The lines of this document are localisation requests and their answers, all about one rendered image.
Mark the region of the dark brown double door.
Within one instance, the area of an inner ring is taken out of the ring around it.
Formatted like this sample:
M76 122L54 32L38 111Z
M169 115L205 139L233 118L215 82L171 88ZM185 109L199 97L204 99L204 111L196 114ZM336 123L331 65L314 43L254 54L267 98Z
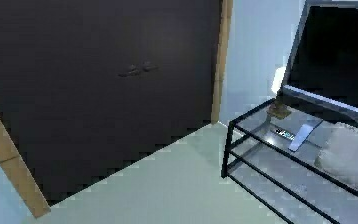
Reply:
M0 0L0 165L34 216L208 125L223 0Z

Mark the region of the white lamp with brass base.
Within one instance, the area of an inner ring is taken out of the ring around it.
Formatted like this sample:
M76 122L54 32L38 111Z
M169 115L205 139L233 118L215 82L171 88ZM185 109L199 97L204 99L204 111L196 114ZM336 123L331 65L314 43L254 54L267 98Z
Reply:
M271 91L276 95L276 97L268 109L268 114L270 116L276 117L277 119L280 120L286 118L290 114L290 111L287 109L287 106L278 97L278 91L280 90L285 71L286 71L285 66L279 67L275 70Z

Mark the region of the grey flat phone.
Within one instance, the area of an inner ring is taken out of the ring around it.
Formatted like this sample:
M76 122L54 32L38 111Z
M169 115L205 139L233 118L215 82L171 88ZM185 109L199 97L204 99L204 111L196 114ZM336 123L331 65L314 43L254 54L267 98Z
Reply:
M304 124L296 134L295 138L290 143L288 149L290 151L296 152L299 147L303 144L303 142L307 139L307 137L310 135L310 133L313 131L313 127Z

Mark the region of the black television set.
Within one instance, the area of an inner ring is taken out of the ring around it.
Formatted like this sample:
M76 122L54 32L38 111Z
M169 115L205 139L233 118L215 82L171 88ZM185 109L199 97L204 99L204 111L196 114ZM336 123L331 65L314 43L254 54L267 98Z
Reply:
M305 1L278 97L358 128L358 1Z

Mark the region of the pale grey cushion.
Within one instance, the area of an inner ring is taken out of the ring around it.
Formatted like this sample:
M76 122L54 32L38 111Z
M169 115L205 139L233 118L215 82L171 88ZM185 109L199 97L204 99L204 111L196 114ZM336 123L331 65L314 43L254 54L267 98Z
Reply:
M358 128L337 123L315 159L322 171L358 189Z

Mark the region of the black frame glass table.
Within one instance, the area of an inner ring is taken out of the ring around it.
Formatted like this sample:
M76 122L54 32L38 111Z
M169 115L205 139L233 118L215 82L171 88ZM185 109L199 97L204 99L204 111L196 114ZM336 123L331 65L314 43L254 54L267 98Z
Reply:
M231 178L287 224L358 224L358 190L314 164L321 146L292 152L291 136L307 115L279 120L265 102L228 125L222 175Z

